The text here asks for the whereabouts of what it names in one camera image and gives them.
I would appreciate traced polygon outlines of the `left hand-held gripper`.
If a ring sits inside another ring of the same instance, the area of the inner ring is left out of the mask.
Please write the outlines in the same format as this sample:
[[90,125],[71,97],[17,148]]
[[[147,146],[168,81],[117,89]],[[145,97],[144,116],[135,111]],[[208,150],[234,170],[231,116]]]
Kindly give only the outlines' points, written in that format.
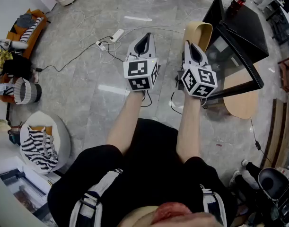
[[159,58],[138,57],[147,51],[147,43],[148,55],[156,56],[154,35],[147,35],[138,36],[129,45],[128,56],[123,63],[124,77],[132,91],[153,89],[159,75]]

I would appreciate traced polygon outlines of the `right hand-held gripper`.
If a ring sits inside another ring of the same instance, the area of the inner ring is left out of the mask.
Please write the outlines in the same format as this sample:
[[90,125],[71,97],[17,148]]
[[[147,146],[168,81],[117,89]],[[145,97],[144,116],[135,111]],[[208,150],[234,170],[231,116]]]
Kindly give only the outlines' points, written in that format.
[[218,83],[205,52],[197,44],[185,40],[184,62],[181,80],[188,95],[208,98],[218,88]]

